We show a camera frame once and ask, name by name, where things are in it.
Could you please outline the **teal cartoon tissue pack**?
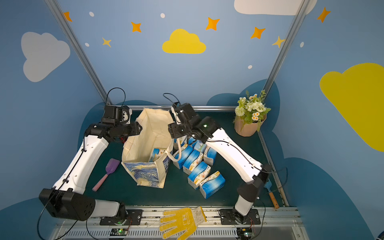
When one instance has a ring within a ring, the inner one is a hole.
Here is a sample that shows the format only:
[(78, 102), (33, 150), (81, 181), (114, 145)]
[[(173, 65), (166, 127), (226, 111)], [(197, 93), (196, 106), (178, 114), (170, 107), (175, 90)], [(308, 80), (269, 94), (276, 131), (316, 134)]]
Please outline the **teal cartoon tissue pack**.
[(202, 141), (197, 140), (196, 144), (194, 146), (194, 150), (199, 151), (200, 153), (204, 153), (207, 145), (204, 144)]

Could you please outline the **cream canvas tote bag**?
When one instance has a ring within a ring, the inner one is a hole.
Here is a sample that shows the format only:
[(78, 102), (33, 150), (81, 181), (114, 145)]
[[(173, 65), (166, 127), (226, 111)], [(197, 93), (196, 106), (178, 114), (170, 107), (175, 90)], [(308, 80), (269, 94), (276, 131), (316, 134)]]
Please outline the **cream canvas tote bag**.
[[(168, 111), (145, 108), (136, 122), (143, 130), (138, 136), (128, 137), (124, 143), (122, 166), (138, 186), (162, 189), (171, 162), (169, 155), (174, 149), (168, 125), (174, 120)], [(149, 163), (154, 148), (166, 149), (166, 152)]]

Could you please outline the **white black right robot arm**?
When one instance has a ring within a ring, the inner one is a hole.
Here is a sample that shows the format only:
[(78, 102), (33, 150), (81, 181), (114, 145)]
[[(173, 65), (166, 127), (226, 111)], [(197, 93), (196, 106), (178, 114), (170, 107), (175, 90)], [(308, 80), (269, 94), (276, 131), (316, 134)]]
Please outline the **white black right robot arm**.
[(246, 217), (267, 183), (272, 167), (253, 159), (212, 118), (202, 119), (198, 114), (189, 117), (185, 112), (172, 115), (175, 121), (169, 124), (169, 132), (173, 139), (188, 136), (200, 140), (221, 155), (240, 175), (244, 183), (238, 187), (234, 213)]

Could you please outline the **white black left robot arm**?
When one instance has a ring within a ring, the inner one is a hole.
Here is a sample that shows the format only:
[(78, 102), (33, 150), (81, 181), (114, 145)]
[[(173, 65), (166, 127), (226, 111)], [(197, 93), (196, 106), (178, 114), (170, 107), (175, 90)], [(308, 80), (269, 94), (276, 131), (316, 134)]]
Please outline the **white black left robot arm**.
[(119, 138), (137, 136), (142, 131), (138, 122), (109, 125), (91, 124), (85, 131), (83, 142), (69, 167), (50, 189), (43, 189), (39, 200), (54, 218), (86, 221), (89, 218), (114, 218), (118, 223), (126, 220), (124, 204), (96, 200), (85, 196), (88, 179), (109, 143)]

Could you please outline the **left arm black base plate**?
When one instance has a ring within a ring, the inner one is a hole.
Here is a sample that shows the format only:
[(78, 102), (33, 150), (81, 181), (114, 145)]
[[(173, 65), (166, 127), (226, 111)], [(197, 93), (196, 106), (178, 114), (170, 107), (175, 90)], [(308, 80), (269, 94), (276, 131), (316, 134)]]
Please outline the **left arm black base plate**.
[(125, 213), (120, 212), (116, 217), (103, 217), (100, 226), (138, 226), (141, 223), (143, 210), (127, 209)]

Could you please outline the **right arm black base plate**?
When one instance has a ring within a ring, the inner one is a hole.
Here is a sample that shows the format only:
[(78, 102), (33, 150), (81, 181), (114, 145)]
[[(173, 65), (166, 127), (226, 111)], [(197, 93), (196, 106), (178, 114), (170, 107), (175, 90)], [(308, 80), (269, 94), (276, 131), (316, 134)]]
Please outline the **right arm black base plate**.
[(259, 212), (251, 209), (246, 216), (241, 215), (235, 209), (220, 209), (219, 216), (222, 225), (260, 225)]

